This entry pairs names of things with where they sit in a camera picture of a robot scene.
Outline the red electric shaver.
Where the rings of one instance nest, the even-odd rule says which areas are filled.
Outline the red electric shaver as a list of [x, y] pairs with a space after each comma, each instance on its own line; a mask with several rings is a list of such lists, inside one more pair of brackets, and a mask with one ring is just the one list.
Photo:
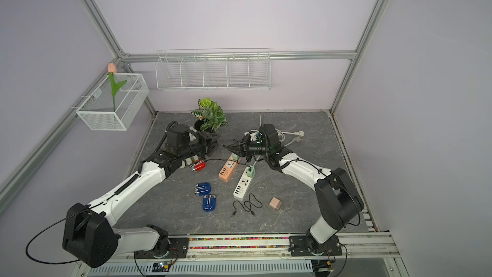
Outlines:
[[190, 166], [191, 170], [193, 172], [198, 172], [198, 171], [201, 171], [202, 169], [204, 169], [206, 167], [206, 162], [204, 160], [200, 160], [194, 164], [192, 164]]

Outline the white power strip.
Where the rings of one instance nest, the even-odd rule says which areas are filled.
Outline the white power strip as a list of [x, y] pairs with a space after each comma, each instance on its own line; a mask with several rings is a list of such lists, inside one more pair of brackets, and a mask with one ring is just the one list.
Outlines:
[[233, 192], [233, 196], [236, 200], [239, 200], [239, 201], [243, 201], [248, 189], [249, 189], [249, 186], [252, 182], [252, 179], [253, 178], [249, 178], [247, 177], [246, 175], [246, 169], [248, 167], [245, 168], [244, 172], [242, 173], [240, 179], [239, 179], [239, 182], [236, 186], [236, 188], [234, 189], [234, 192]]

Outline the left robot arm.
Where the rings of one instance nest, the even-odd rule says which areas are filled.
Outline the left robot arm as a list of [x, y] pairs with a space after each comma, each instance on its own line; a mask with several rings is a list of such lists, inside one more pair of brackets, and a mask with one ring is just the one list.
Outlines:
[[219, 137], [216, 132], [195, 130], [177, 121], [168, 124], [156, 149], [140, 162], [132, 176], [90, 203], [70, 207], [61, 219], [62, 248], [91, 268], [102, 266], [113, 256], [137, 251], [146, 251], [155, 258], [169, 255], [172, 246], [164, 229], [153, 224], [128, 229], [115, 225], [133, 204], [176, 170], [210, 156]]

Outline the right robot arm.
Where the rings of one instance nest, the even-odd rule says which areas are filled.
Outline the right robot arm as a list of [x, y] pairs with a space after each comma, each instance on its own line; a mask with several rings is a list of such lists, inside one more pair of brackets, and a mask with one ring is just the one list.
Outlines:
[[348, 173], [342, 168], [319, 167], [284, 146], [273, 124], [262, 124], [254, 133], [225, 149], [250, 162], [261, 156], [270, 169], [291, 176], [310, 187], [316, 194], [320, 217], [306, 232], [303, 247], [291, 250], [320, 255], [329, 249], [329, 241], [365, 208], [364, 201]]

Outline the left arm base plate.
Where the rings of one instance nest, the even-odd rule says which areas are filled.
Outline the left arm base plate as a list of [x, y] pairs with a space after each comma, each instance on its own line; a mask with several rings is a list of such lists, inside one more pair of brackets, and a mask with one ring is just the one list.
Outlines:
[[137, 260], [184, 259], [187, 256], [189, 243], [188, 237], [167, 237], [150, 251], [137, 251], [136, 258]]

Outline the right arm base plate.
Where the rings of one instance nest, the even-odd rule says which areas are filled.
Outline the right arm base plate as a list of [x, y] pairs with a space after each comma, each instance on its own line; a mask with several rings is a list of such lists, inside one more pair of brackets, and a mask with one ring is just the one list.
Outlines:
[[308, 235], [291, 235], [288, 251], [292, 256], [340, 256], [343, 253], [342, 245], [336, 235], [324, 243], [319, 243]]

